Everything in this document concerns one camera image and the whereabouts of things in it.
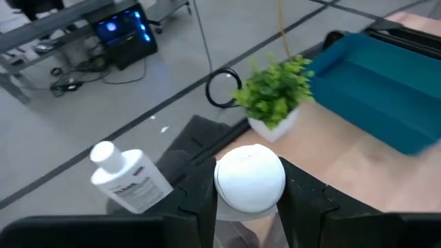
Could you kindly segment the black power strip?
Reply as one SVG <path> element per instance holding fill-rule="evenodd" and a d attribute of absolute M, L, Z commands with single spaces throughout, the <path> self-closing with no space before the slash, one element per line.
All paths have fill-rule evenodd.
<path fill-rule="evenodd" d="M 82 85 L 83 85 L 83 82 L 79 82 L 79 81 L 74 81 L 71 83 L 69 83 L 69 82 L 67 82 L 67 83 L 56 82 L 50 86 L 50 91 L 55 96 L 62 96 L 66 92 L 77 91 Z"/>

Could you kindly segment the green plant in white pot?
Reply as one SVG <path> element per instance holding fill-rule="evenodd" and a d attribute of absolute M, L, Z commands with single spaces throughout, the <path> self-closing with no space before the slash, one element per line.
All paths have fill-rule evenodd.
<path fill-rule="evenodd" d="M 268 68 L 259 70 L 253 64 L 250 78 L 235 91 L 234 100 L 244 109 L 250 127 L 266 141 L 273 143 L 285 135 L 297 118 L 299 105 L 313 99 L 311 63 L 302 55 L 281 63 L 270 56 Z"/>

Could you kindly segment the grey metal desk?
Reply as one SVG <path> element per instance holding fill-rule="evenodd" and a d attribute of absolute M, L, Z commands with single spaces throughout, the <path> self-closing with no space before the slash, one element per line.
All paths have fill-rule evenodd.
<path fill-rule="evenodd" d="M 45 34 L 64 28 L 68 24 L 73 24 L 81 19 L 87 19 L 93 14 L 97 17 L 111 15 L 139 3 L 138 0 L 120 0 L 119 3 L 115 1 L 85 0 L 42 19 L 27 23 L 5 34 L 0 34 L 0 54 L 38 39 Z M 161 22 L 183 6 L 187 8 L 188 12 L 192 11 L 189 0 L 157 0 L 154 5 L 145 11 L 147 23 L 161 28 Z M 28 96 L 10 79 L 11 76 L 21 77 L 20 71 L 27 68 L 27 65 L 14 67 L 2 56 L 0 56 L 0 65 L 6 70 L 5 73 L 0 73 L 0 87 L 21 103 L 28 103 L 30 101 Z"/>

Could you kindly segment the teal plastic bin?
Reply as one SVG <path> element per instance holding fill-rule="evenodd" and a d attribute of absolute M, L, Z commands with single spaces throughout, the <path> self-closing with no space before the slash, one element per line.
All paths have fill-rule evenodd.
<path fill-rule="evenodd" d="M 364 34 L 313 59 L 319 104 L 407 155 L 441 140 L 441 61 Z"/>

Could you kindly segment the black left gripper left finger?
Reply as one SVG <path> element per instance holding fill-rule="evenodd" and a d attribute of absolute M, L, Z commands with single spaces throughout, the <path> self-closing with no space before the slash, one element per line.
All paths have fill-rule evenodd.
<path fill-rule="evenodd" d="M 216 160 L 195 168 L 143 214 L 33 216 L 0 231 L 0 248 L 212 248 Z"/>

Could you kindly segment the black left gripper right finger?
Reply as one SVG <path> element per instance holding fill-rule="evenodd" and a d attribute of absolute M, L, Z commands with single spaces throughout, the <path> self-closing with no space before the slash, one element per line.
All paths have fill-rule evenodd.
<path fill-rule="evenodd" d="M 289 248 L 441 248 L 441 213 L 381 212 L 281 162 L 277 208 Z"/>

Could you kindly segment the computer with blue lights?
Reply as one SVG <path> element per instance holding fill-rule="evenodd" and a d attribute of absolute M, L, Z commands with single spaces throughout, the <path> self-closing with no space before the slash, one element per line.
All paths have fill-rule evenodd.
<path fill-rule="evenodd" d="M 133 0 L 112 3 L 84 18 L 119 70 L 158 52 L 144 9 Z"/>

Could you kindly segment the dark grey panel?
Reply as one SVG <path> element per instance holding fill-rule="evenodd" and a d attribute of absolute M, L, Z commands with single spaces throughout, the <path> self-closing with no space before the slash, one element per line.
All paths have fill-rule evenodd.
<path fill-rule="evenodd" d="M 193 115 L 166 151 L 184 151 L 193 157 L 220 139 L 230 128 L 227 124 Z"/>

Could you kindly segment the white plastic restorer bottle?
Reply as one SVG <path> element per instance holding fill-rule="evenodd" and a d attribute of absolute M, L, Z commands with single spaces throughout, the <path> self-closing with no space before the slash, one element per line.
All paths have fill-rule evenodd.
<path fill-rule="evenodd" d="M 285 183 L 283 164 L 268 147 L 254 144 L 230 150 L 214 169 L 216 218 L 250 221 L 275 214 Z"/>
<path fill-rule="evenodd" d="M 173 187 L 140 149 L 122 152 L 102 141 L 90 151 L 98 166 L 90 178 L 100 191 L 134 214 L 142 214 L 173 191 Z"/>

